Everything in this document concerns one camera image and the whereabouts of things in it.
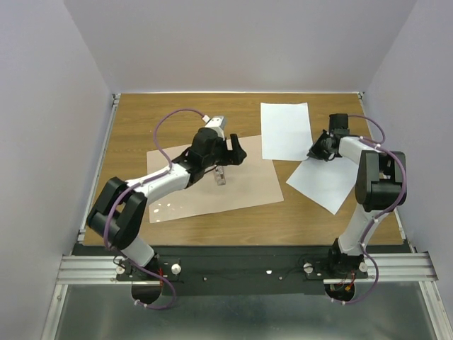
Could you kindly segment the metal folder clip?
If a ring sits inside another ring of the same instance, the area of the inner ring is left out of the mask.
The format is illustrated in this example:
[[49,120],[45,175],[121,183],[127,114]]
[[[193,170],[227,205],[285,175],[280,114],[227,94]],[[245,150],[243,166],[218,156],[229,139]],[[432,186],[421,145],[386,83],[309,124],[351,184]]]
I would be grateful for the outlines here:
[[217,165],[214,169],[214,178],[218,186],[223,186],[226,184],[226,177],[224,173],[224,167]]

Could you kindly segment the beige paper folder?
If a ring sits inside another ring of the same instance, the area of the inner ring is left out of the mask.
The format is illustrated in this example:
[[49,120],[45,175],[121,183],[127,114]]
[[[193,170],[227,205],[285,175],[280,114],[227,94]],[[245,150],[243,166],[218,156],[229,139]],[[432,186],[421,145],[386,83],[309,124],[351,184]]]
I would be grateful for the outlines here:
[[150,223],[282,202],[274,164],[262,158],[261,136],[241,137],[239,142],[247,157],[239,166],[224,167],[224,184],[209,172],[190,188],[152,203]]

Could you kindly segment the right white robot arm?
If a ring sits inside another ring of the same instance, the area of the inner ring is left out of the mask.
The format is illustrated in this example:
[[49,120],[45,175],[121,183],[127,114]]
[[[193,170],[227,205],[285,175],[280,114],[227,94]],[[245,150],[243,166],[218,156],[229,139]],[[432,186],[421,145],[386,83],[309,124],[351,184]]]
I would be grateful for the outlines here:
[[374,231],[407,196],[406,155],[386,150],[362,136],[346,135],[346,132],[345,129],[324,130],[307,154],[326,162],[343,157],[358,165],[355,211],[325,260],[325,269],[336,278],[360,270]]

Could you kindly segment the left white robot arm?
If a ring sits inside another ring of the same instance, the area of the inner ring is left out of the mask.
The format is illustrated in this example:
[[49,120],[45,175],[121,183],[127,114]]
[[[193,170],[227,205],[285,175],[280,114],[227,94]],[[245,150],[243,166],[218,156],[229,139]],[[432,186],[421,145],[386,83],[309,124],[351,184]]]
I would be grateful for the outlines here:
[[133,262],[133,272],[142,280],[156,274],[156,252],[139,237],[148,205],[173,192],[185,190],[216,166],[238,166],[247,157],[236,134],[230,135],[232,148],[214,129],[202,127],[192,144],[169,165],[150,175],[123,181],[113,177],[104,185],[93,204],[86,224],[114,249]]

